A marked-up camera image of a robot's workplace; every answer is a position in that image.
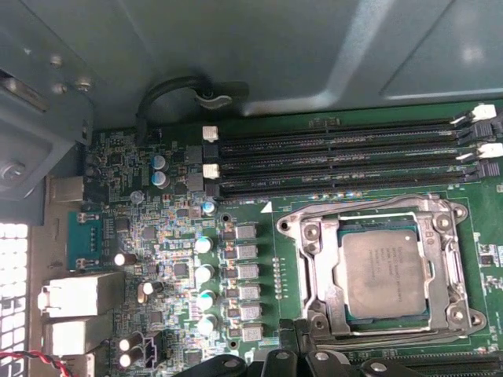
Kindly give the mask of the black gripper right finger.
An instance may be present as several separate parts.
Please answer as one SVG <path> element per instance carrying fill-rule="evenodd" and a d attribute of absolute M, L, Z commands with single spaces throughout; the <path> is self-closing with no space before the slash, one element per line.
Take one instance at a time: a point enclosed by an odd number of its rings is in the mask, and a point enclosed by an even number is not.
<path fill-rule="evenodd" d="M 342 353 L 318 349 L 307 320 L 298 320 L 298 348 L 301 365 L 309 376 L 420 376 L 393 361 L 377 358 L 354 366 Z"/>

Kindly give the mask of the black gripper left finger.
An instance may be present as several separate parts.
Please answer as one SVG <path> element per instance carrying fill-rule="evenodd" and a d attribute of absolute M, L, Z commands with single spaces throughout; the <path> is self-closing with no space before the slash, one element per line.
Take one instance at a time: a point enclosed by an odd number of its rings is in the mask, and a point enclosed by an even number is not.
<path fill-rule="evenodd" d="M 247 364 L 240 357 L 223 354 L 196 366 L 196 376 L 297 376 L 298 356 L 290 349 L 270 351 L 264 361 Z"/>

